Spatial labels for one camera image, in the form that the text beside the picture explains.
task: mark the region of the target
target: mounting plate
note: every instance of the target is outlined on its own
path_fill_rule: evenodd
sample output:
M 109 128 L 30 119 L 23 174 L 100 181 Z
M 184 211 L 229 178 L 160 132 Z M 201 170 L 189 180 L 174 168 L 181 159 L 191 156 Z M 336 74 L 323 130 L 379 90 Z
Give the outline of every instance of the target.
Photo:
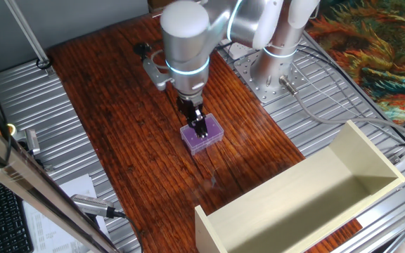
M 286 95 L 288 91 L 280 84 L 270 84 L 267 86 L 266 84 L 257 84 L 254 82 L 251 78 L 250 69 L 251 65 L 259 57 L 259 54 L 260 52 L 257 52 L 248 56 L 245 60 L 239 60 L 234 64 L 234 67 L 245 80 L 247 87 L 254 93 L 254 95 L 256 95 L 260 102 L 262 104 L 267 104 Z M 295 89 L 298 89 L 298 87 L 307 83 L 294 63 L 292 63 L 292 76 L 292 85 L 295 86 Z

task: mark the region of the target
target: wooden table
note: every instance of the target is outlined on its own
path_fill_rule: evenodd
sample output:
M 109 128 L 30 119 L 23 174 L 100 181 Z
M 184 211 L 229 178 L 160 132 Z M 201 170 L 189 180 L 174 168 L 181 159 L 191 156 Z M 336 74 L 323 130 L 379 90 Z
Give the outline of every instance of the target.
M 209 215 L 304 157 L 217 53 L 203 96 L 224 139 L 192 156 L 176 92 L 159 92 L 133 52 L 160 38 L 158 19 L 147 15 L 49 53 L 146 252 L 197 252 L 195 206 Z M 310 252 L 329 252 L 360 229 L 354 220 Z

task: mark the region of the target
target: keyboard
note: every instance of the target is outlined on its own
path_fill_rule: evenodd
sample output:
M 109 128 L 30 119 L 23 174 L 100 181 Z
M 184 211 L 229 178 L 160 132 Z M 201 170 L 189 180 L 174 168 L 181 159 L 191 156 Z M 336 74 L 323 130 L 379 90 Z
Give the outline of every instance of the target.
M 22 200 L 0 184 L 0 252 L 32 251 Z

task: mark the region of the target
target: colorful fabric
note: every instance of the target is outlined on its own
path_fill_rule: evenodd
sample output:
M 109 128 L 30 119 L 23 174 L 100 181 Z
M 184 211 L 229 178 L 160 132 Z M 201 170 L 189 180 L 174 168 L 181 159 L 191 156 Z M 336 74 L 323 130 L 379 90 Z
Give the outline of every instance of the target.
M 308 33 L 394 122 L 405 120 L 405 0 L 321 0 Z

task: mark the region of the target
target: purple block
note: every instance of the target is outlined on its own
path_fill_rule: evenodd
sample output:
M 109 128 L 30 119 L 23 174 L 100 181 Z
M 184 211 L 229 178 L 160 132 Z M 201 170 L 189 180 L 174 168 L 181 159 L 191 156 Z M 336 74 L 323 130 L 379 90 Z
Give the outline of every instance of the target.
M 205 118 L 205 124 L 207 125 L 207 137 L 198 138 L 194 129 L 188 125 L 181 127 L 181 137 L 186 142 L 192 155 L 206 149 L 208 146 L 221 141 L 223 139 L 224 130 L 219 125 L 212 113 L 208 114 Z

